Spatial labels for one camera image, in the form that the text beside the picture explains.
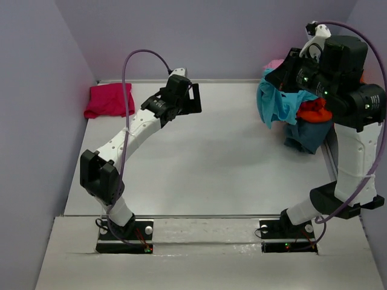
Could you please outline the turquoise t-shirt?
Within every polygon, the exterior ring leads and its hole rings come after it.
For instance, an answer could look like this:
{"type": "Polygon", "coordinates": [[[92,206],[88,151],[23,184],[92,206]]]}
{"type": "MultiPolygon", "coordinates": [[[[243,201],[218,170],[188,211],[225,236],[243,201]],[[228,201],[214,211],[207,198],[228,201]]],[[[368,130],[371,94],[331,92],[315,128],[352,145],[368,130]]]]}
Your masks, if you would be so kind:
{"type": "Polygon", "coordinates": [[[318,97],[307,91],[296,93],[281,92],[271,83],[266,81],[267,74],[273,68],[266,68],[258,85],[256,93],[256,104],[263,123],[269,129],[274,121],[284,121],[290,125],[297,123],[296,114],[303,102],[314,101],[318,97]]]}

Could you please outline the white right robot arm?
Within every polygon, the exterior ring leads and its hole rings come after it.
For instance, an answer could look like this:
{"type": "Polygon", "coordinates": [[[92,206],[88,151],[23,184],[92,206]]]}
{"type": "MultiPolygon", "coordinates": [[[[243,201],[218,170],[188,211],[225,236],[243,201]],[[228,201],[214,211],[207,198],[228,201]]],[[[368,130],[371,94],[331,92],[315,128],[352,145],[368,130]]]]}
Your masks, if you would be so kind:
{"type": "Polygon", "coordinates": [[[281,212],[276,229],[286,237],[318,216],[351,219],[385,202],[376,192],[373,174],[382,152],[377,142],[386,117],[386,92],[361,81],[369,45],[354,36],[330,36],[317,48],[318,59],[292,48],[266,75],[282,92],[302,90],[325,99],[339,149],[336,181],[312,189],[305,201],[281,212]]]}

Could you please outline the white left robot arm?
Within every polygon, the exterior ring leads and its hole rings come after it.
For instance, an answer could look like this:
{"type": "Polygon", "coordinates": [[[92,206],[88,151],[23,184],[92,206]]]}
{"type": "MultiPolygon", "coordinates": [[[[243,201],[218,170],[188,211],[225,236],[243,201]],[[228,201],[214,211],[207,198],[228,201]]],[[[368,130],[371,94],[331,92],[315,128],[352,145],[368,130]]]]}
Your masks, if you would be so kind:
{"type": "Polygon", "coordinates": [[[117,135],[97,150],[81,154],[80,185],[103,207],[108,230],[118,240],[127,242],[135,227],[135,214],[122,196],[125,162],[168,122],[201,111],[199,85],[173,74],[166,86],[150,96],[117,135]]]}

